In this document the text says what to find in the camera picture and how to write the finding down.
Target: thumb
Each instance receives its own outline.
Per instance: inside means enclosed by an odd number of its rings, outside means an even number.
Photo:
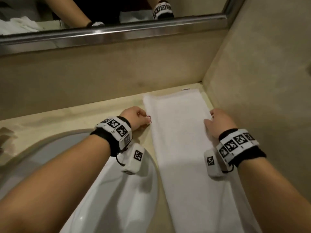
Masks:
[[[151,118],[150,117],[144,117],[144,116],[139,116],[139,124],[145,125],[145,124],[149,124],[151,122]]]
[[[207,129],[209,129],[209,127],[212,125],[212,121],[209,119],[204,119],[204,124],[206,126]]]

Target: wire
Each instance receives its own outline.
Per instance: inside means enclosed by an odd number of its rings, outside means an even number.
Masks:
[[[125,164],[123,164],[123,163],[120,163],[120,161],[118,160],[118,155],[116,155],[116,160],[117,160],[117,162],[118,162],[118,164],[120,164],[121,166],[125,166]]]
[[[223,173],[229,173],[229,172],[232,172],[234,169],[234,165],[232,165],[232,169],[230,171],[222,171]]]

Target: white sink basin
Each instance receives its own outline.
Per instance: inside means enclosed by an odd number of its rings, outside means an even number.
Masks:
[[[36,168],[88,135],[80,133],[60,138],[27,156],[1,180],[0,199]],[[142,162],[139,175],[128,176],[111,157],[61,233],[145,233],[157,203],[158,180],[148,153]]]

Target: silver metal trim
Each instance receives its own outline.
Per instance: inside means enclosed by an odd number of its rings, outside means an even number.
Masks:
[[[227,0],[223,13],[214,15],[0,36],[0,55],[226,29],[233,23],[243,2]]]

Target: bathroom countertop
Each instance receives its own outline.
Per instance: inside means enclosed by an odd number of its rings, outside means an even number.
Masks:
[[[187,88],[199,89],[208,107],[212,108],[200,83],[154,91],[150,94],[162,96]],[[7,167],[14,165],[15,162],[46,142],[71,133],[91,131],[106,117],[117,116],[128,107],[139,106],[144,109],[142,99],[143,94],[138,94],[0,121],[0,144],[5,141],[1,146],[3,153],[0,155],[0,178],[1,173],[5,172]],[[142,133],[134,133],[134,137],[149,151],[157,165],[150,128],[148,127]],[[159,175],[158,179],[158,203],[147,232],[171,233],[174,232],[173,223]]]

